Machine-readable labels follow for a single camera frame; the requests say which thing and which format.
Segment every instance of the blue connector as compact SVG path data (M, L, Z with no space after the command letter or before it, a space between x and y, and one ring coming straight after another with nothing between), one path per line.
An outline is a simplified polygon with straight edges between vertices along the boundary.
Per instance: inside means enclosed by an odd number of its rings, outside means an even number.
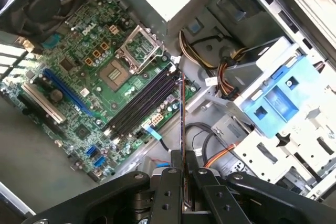
M92 153L95 152L97 148L95 146L91 146L87 151L86 154L88 154L89 156L91 156Z
M162 139L162 136L155 131L155 129L153 129L152 127L150 126L144 126L143 127L149 134L151 134L156 140L161 140Z
M266 137L272 138L320 87L320 74L301 56L281 66L240 108Z
M101 156L97 161L93 164L95 167L100 167L104 164L105 157Z

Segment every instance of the black ram slot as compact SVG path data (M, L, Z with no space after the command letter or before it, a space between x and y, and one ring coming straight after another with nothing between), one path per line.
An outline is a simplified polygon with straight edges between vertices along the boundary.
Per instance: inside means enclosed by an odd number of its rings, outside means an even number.
M157 86L159 83L162 83L163 80L167 78L168 68L162 70L139 94L137 94L131 102L129 102L123 109L119 111L117 115L115 115L111 121L103 128L106 130L107 128L115 125L116 122L122 120L125 115L129 114L129 112L133 111L133 108L144 101L150 92L153 92L153 87Z
M46 117L46 112L40 107L36 106L28 97L24 94L19 94L17 99L21 101L28 109L27 114L36 115L49 129L51 129L55 134L64 137L63 131L54 124L52 119Z
M150 103L145 104L144 107L140 108L140 110L136 113L136 116L130 117L130 121L122 125L121 128L118 129L119 134L127 134L129 131L133 129L148 113L153 109L156 108L157 106L162 103L162 101L172 93L174 90L176 84L175 82L170 83L168 87L166 87L165 90L160 92L160 96L153 98Z
M134 107L134 110L132 110L127 116L125 116L123 118L123 120L118 121L117 124L115 124L115 128L117 128L119 131L119 129L121 129L122 127L126 126L125 123L126 122L130 122L130 120L137 118L136 116L139 115L139 112L141 112L142 109L147 108L148 106L151 106L150 109L153 108L153 106L157 103L156 100L159 99L159 102L162 102L162 97L165 98L165 90L167 89L167 87L171 85L172 87L175 86L175 82L169 80L167 81L167 83L164 84L164 86L160 86L158 88L155 88L154 93L149 94L146 97L146 100L141 103L141 104L137 104L136 107Z
M108 123L114 133L129 133L150 111L172 93L179 72L161 71L141 92Z
M142 104L138 104L134 111L124 118L123 121L117 122L114 130L120 135L127 134L137 123L139 123L154 107L158 106L174 89L175 81L170 79L165 86L160 86L156 92L146 98Z

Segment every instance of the black pcie slot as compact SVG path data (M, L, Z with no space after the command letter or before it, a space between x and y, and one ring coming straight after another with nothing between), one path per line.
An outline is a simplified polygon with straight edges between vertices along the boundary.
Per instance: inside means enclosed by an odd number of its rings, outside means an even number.
M47 118L46 112L40 107L36 106L28 97L26 97L24 94L19 94L17 99L27 107L29 113L36 115L55 134L61 137L64 136L60 127L55 125L52 119Z
M104 127L104 130L112 127L113 125L116 126L118 122L123 121L126 116L129 116L129 113L133 112L135 107L140 106L141 103L144 103L149 94L155 92L153 87L157 87L160 84L165 84L167 78L172 78L171 76L167 76L168 73L168 68L162 70L153 80L150 81L149 84L147 84L144 89L141 90L139 94L133 98L131 102L129 102L123 109L119 111L117 115L111 119L111 121Z
M143 107L136 112L135 116L131 116L130 119L124 123L121 128L118 128L119 134L127 134L130 132L133 127L135 127L148 113L153 109L159 106L164 99L168 97L174 90L176 84L175 81L169 83L168 87L165 87L164 90L160 89L157 97L150 98L150 103L145 104Z

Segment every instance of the pcie slot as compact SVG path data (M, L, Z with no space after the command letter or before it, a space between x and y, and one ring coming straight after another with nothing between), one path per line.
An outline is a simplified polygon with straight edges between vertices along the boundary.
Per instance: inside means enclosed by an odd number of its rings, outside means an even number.
M31 114L34 114L36 117L38 117L41 122L48 126L49 129L51 129L55 134L61 137L65 137L61 128L57 124L54 124L54 121L51 118L47 118L44 110L35 105L28 97L26 97L24 94L19 94L17 99L27 107Z
M178 72L162 71L144 90L120 111L109 123L112 131L120 135L129 133L141 120L172 93Z
M53 106L35 86L30 83L24 83L21 88L44 109L56 123L62 123L66 120L66 117Z
M112 127L115 125L118 121L123 120L126 115L132 111L134 111L134 107L139 105L141 102L143 103L144 98L148 96L149 93L155 92L153 87L156 87L159 85L159 83L164 83L167 79L167 74L169 73L168 68L165 68L162 70L153 80L150 81L150 83L147 84L147 86L140 91L133 99L130 101L123 109L121 109L117 115L115 115L111 121L104 127L104 130L106 130L109 127Z
M132 130L146 115L148 115L153 108L162 103L162 101L172 93L174 88L176 87L175 82L170 83L168 87L165 87L164 90L160 89L157 97L150 98L151 102L145 104L143 107L139 108L136 114L130 116L129 120L126 121L120 128L118 128L119 134L127 134L130 130Z
M53 84L62 93L68 97L80 110L84 111L90 116L93 116L92 112L86 107L86 105L50 70L45 69L43 74L53 82Z

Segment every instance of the ram slot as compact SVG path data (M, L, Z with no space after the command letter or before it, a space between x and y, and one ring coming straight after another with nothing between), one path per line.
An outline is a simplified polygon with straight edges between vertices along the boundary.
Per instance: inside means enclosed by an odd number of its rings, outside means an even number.
M119 135L129 133L172 93L177 78L178 72L163 70L109 122L108 127Z
M125 135L129 133L139 122L142 121L142 119L148 115L153 108L156 108L159 106L168 95L172 93L174 88L176 87L175 82L170 83L167 87L164 89L160 89L160 92L157 94L157 97L150 98L150 102L144 104L143 107L141 107L135 114L133 114L130 119L121 125L121 127L118 128L118 133Z
M66 117L49 102L44 95L37 90L37 88L30 84L24 83L21 88L38 104L44 109L56 123L62 123L66 120Z
M124 108L122 108L117 115L105 126L104 130L115 125L118 121L123 120L125 115L134 111L137 105L144 102L149 93L153 92L153 87L157 87L159 83L165 82L167 79L168 68L162 70L147 86L142 89Z

